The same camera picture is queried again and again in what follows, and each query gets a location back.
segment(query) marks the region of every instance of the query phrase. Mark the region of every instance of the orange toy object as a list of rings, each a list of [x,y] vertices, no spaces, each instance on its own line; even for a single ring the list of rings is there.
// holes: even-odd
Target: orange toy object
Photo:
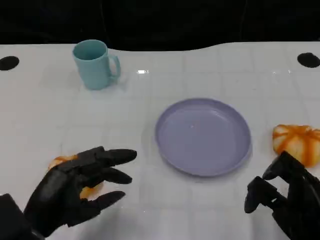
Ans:
[[[77,159],[77,155],[58,156],[50,163],[48,170],[52,169],[54,166],[57,166],[59,164],[66,162],[66,161],[75,160],[75,159]],[[102,189],[103,185],[104,184],[101,182],[98,185],[96,185],[94,188],[90,188],[87,186],[84,187],[82,189],[82,192],[80,193],[80,198],[87,199],[89,197],[93,197],[94,195],[98,194],[98,192]]]
[[[287,151],[305,167],[320,161],[320,130],[308,125],[283,125],[273,129],[273,149],[277,154]]]

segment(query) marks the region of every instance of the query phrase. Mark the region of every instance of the robotic hand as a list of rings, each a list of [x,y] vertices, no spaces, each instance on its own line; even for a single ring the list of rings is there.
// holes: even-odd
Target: robotic hand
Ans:
[[[31,195],[24,217],[44,237],[62,225],[72,227],[98,216],[101,210],[120,200],[125,193],[113,191],[96,200],[80,199],[84,187],[108,181],[129,184],[132,178],[112,167],[137,157],[129,149],[105,151],[102,146],[77,154],[77,159],[53,167]]]
[[[282,178],[289,184],[287,198],[267,180]],[[320,236],[320,181],[287,152],[283,152],[247,186],[244,211],[248,214],[262,204],[291,240],[318,239]]]

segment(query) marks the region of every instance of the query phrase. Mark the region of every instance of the white table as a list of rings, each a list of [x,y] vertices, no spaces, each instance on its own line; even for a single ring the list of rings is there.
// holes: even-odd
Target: white table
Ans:
[[[185,52],[110,50],[122,66],[120,84],[84,88],[74,45],[1,45],[0,58],[20,64],[0,72],[0,191],[23,209],[49,162],[95,146],[130,148],[136,161],[119,166],[133,177],[125,199],[99,217],[61,227],[50,240],[276,240],[286,239],[260,206],[245,214],[247,184],[274,159],[277,124],[320,128],[320,67],[297,62],[320,57],[318,43],[228,43]],[[210,97],[234,106],[247,120],[253,157],[213,179],[182,174],[162,161],[154,141],[158,116],[169,105]],[[320,168],[311,170],[320,176]],[[286,184],[272,182],[280,191]]]

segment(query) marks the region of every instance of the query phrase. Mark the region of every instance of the light blue mug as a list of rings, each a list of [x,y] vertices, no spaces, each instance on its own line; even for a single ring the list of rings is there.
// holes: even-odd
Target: light blue mug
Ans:
[[[99,40],[79,42],[72,55],[84,85],[90,90],[103,89],[117,80],[121,73],[117,56],[108,54],[107,45]],[[116,74],[112,74],[109,58],[114,60]]]

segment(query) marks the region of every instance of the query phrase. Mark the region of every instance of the mug handle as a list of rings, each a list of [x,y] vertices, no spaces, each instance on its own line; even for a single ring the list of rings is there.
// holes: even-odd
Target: mug handle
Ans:
[[[115,63],[116,74],[112,74],[112,72],[111,72],[111,77],[116,79],[116,78],[120,77],[120,74],[121,74],[121,67],[120,67],[119,58],[115,55],[112,55],[112,54],[108,54],[108,58],[113,59],[113,61]]]

